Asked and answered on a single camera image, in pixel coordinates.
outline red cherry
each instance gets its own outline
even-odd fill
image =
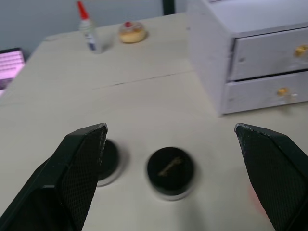
[[[131,22],[125,22],[124,25],[125,25],[125,27],[131,27],[132,23]]]

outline table surface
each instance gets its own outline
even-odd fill
[[[219,118],[187,58],[185,15],[143,23],[147,40],[115,39],[97,56],[75,32],[42,42],[0,99],[0,213],[66,134],[107,123],[107,137],[129,154],[129,163],[115,182],[96,190],[83,230],[273,231],[248,194],[233,128],[276,130],[308,152],[308,104]],[[167,146],[186,150],[199,169],[192,194],[175,202],[158,198],[145,175],[149,156]]]

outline white drawer cabinet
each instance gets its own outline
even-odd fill
[[[190,60],[218,114],[308,101],[307,9],[302,0],[188,0]]]

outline drawer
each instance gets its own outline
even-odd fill
[[[230,80],[260,77],[308,68],[308,55],[295,50],[308,45],[308,28],[239,38],[235,42]]]
[[[222,113],[303,101],[308,101],[308,72],[230,82],[225,85]]]

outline glue bottle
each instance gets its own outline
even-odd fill
[[[85,10],[81,1],[77,1],[81,22],[79,30],[84,34],[90,51],[94,54],[100,54],[103,51],[102,44],[97,36],[94,23],[89,19],[88,13]]]

